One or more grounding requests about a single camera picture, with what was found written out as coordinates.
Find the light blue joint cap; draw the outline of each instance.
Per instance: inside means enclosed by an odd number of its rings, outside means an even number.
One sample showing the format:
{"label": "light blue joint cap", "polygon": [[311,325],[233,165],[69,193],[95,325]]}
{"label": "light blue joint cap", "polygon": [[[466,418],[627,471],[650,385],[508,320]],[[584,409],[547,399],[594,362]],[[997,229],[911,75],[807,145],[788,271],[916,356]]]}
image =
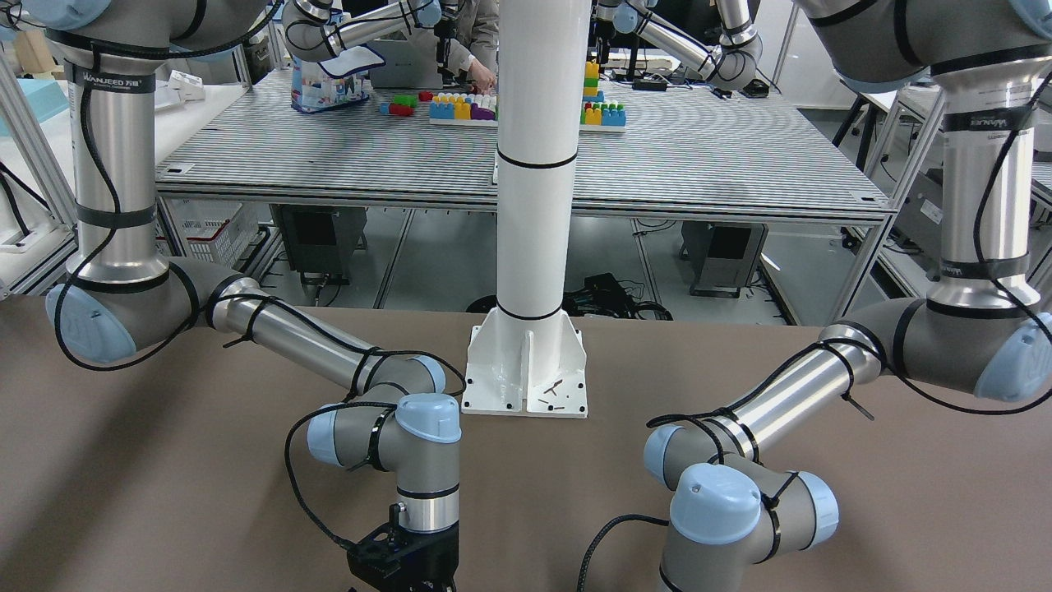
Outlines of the light blue joint cap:
{"label": "light blue joint cap", "polygon": [[672,434],[682,429],[683,426],[662,426],[650,434],[647,445],[643,447],[644,467],[665,487],[668,487],[668,482],[665,481],[665,451],[668,450]]}
{"label": "light blue joint cap", "polygon": [[640,14],[628,4],[618,6],[613,12],[613,28],[618,33],[631,33],[640,25]]}
{"label": "light blue joint cap", "polygon": [[50,28],[87,26],[109,7],[110,0],[22,0],[22,6]]}
{"label": "light blue joint cap", "polygon": [[1019,17],[1046,39],[1052,39],[1052,0],[1010,0]]}
{"label": "light blue joint cap", "polygon": [[446,391],[446,371],[442,369],[442,365],[434,359],[427,356],[417,356],[412,360],[424,365],[424,368],[427,369],[428,374],[431,375],[431,383],[434,384],[434,392],[444,393]]}
{"label": "light blue joint cap", "polygon": [[726,465],[688,467],[672,497],[670,523],[676,532],[701,545],[737,543],[756,528],[760,488]]}
{"label": "light blue joint cap", "polygon": [[[336,407],[337,404],[324,405],[319,409]],[[336,414],[338,411],[330,411],[316,416],[307,427],[307,448],[310,456],[328,465],[343,467],[340,458],[336,455]]]}
{"label": "light blue joint cap", "polygon": [[407,395],[398,402],[394,421],[403,430],[428,442],[460,442],[460,406],[441,393]]}
{"label": "light blue joint cap", "polygon": [[836,504],[836,496],[833,490],[829,489],[826,482],[812,473],[801,472],[800,481],[804,482],[807,490],[811,492],[811,504],[814,505],[814,538],[811,544],[804,548],[808,550],[820,543],[825,543],[841,524],[841,507]]}
{"label": "light blue joint cap", "polygon": [[[180,47],[179,45],[175,45],[175,44],[173,44],[169,47],[169,49],[173,53],[175,53],[175,54],[188,54],[188,53],[195,50],[195,49],[187,49],[186,47]],[[193,59],[196,62],[216,63],[216,62],[221,62],[223,60],[230,59],[230,56],[232,56],[232,55],[234,55],[234,48],[231,47],[231,48],[229,48],[229,49],[227,49],[225,52],[219,52],[218,54],[208,54],[207,56],[199,56],[199,57],[190,58],[190,59]]]}
{"label": "light blue joint cap", "polygon": [[[44,307],[55,326],[55,309],[63,284],[47,292]],[[139,351],[132,334],[114,313],[79,287],[70,287],[62,301],[62,341],[77,355],[95,364],[112,364]]]}
{"label": "light blue joint cap", "polygon": [[924,68],[908,78],[893,80],[891,82],[863,82],[862,80],[848,78],[847,76],[844,76],[843,73],[837,72],[837,74],[839,74],[841,78],[844,79],[844,83],[847,84],[848,88],[851,88],[855,93],[877,95],[879,93],[892,93],[894,90],[898,90],[899,88],[904,88],[917,80],[927,78],[929,76],[929,70],[928,68]]}
{"label": "light blue joint cap", "polygon": [[427,4],[417,11],[417,20],[423,26],[434,26],[442,20],[442,6],[439,5],[439,0],[424,1],[427,1]]}
{"label": "light blue joint cap", "polygon": [[[1037,317],[1052,329],[1052,313]],[[1023,324],[987,365],[975,396],[1005,403],[1017,403],[1037,394],[1052,375],[1052,344],[1032,321]]]}

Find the light blue box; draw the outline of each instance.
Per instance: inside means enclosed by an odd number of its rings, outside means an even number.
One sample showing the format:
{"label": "light blue box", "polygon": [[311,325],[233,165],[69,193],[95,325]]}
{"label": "light blue box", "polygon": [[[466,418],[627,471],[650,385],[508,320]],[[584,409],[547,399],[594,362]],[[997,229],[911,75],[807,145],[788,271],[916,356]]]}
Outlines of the light blue box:
{"label": "light blue box", "polygon": [[[54,80],[19,79],[22,91],[29,99],[29,106],[37,121],[44,122],[69,107],[69,99]],[[0,118],[0,135],[11,136],[7,122]]]}

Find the white pole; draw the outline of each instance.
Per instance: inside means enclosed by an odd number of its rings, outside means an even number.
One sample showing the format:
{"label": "white pole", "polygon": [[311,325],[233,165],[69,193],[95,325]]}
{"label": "white pole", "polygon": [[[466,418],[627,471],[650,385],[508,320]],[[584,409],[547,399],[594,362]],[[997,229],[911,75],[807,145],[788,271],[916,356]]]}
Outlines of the white pole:
{"label": "white pole", "polygon": [[500,308],[468,351],[466,413],[587,415],[584,349],[561,306],[590,11],[501,3]]}

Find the person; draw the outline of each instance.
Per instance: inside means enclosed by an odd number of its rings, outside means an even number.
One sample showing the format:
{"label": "person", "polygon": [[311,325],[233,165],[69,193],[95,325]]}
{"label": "person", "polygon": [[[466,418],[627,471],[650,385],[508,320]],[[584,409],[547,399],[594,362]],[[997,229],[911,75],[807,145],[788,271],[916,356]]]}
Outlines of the person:
{"label": "person", "polygon": [[[487,94],[497,87],[498,0],[463,0],[457,17],[457,38],[449,42],[449,69],[466,74],[474,91]],[[439,39],[429,30],[414,29],[409,42],[428,59],[434,59]]]}

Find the metal table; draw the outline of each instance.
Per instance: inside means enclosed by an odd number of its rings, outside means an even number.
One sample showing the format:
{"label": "metal table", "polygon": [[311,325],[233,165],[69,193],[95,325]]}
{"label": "metal table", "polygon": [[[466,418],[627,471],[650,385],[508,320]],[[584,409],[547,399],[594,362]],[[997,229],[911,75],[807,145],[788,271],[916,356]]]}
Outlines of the metal table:
{"label": "metal table", "polygon": [[[162,198],[497,209],[495,128],[378,115],[384,90],[307,116],[289,88],[288,72],[271,74],[176,150],[158,167]],[[627,104],[629,128],[582,134],[574,213],[875,228],[833,317],[850,308],[895,211],[800,111],[775,95],[603,89]]]}

